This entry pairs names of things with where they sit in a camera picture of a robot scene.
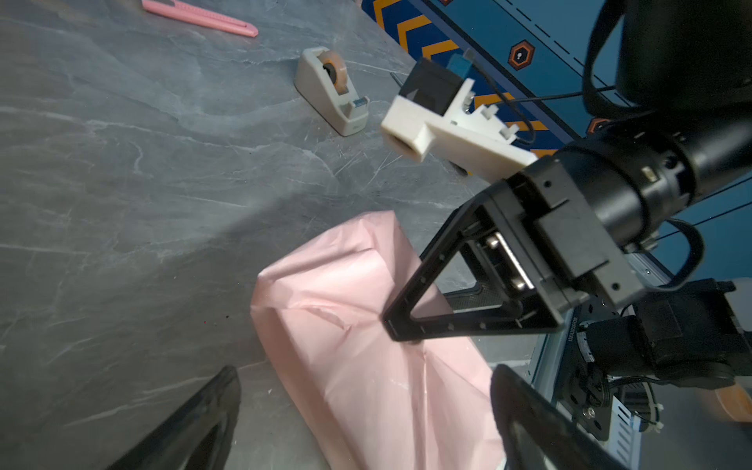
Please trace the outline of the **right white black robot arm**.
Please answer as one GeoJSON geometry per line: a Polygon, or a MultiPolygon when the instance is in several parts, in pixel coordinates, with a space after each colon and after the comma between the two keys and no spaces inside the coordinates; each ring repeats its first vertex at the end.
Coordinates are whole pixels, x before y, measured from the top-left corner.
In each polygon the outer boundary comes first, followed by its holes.
{"type": "Polygon", "coordinates": [[[382,123],[403,156],[431,150],[488,182],[455,210],[383,313],[389,336],[550,333],[591,298],[621,309],[650,291],[628,261],[663,223],[689,242],[673,292],[701,264],[679,213],[751,170],[751,5],[608,1],[583,66],[603,127],[554,154],[516,145],[469,78],[421,60],[382,123]]]}

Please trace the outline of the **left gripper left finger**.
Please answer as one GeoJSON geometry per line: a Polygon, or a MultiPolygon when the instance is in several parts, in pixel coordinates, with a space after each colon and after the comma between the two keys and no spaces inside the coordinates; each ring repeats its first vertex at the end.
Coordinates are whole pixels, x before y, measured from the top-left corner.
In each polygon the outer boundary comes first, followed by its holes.
{"type": "Polygon", "coordinates": [[[237,369],[225,366],[109,468],[222,469],[232,448],[241,395],[237,369]]]}

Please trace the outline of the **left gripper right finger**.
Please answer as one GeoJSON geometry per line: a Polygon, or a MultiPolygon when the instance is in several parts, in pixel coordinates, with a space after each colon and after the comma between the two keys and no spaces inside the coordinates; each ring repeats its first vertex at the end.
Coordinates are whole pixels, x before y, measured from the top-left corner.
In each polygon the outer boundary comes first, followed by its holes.
{"type": "Polygon", "coordinates": [[[493,371],[491,403],[508,469],[622,469],[505,364],[493,371]]]}

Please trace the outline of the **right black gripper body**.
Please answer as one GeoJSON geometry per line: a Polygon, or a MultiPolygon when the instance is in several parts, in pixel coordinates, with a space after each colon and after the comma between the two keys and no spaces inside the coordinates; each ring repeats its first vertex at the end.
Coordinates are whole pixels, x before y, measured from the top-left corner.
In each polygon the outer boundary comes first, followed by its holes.
{"type": "Polygon", "coordinates": [[[676,217],[697,198],[695,166],[662,135],[605,129],[531,164],[507,184],[558,285],[610,307],[648,292],[626,256],[652,250],[664,222],[685,236],[689,254],[657,291],[680,289],[703,261],[702,236],[676,217]]]}

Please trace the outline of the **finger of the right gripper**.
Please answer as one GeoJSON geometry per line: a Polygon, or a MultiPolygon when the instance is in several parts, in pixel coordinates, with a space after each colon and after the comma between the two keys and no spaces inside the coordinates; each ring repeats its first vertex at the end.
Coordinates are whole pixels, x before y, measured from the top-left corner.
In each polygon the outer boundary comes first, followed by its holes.
{"type": "Polygon", "coordinates": [[[525,215],[505,180],[454,210],[421,254],[416,272],[385,310],[382,321],[390,337],[419,342],[560,330],[563,315],[550,299],[550,277],[535,264],[536,246],[520,223],[525,215]],[[462,258],[474,284],[444,294],[447,313],[421,307],[455,257],[462,258]]]}

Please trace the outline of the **pink scissors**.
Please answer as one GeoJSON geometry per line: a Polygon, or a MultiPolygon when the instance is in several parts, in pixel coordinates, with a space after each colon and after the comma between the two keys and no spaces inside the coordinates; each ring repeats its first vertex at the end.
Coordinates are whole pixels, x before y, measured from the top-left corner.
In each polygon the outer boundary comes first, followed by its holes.
{"type": "Polygon", "coordinates": [[[244,37],[256,38],[258,29],[251,23],[234,19],[220,13],[215,13],[182,1],[151,1],[142,0],[142,8],[151,14],[174,21],[206,27],[215,31],[223,31],[244,37]]]}

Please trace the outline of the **pink wrapping paper sheet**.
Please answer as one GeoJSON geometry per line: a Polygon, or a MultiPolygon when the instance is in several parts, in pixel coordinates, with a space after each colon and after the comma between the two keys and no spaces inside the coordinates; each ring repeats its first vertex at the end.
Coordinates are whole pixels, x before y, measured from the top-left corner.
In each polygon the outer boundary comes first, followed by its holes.
{"type": "Polygon", "coordinates": [[[467,337],[393,341],[419,266],[392,211],[363,213],[264,269],[251,317],[333,469],[499,469],[491,368],[467,337]]]}

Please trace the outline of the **white tape dispenser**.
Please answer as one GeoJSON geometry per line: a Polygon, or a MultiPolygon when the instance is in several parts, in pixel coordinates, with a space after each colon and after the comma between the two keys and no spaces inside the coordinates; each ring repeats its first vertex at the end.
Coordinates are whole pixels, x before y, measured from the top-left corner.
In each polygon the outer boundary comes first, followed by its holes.
{"type": "Polygon", "coordinates": [[[340,135],[356,134],[367,124],[369,99],[360,97],[342,57],[326,48],[305,49],[298,62],[295,88],[340,135]]]}

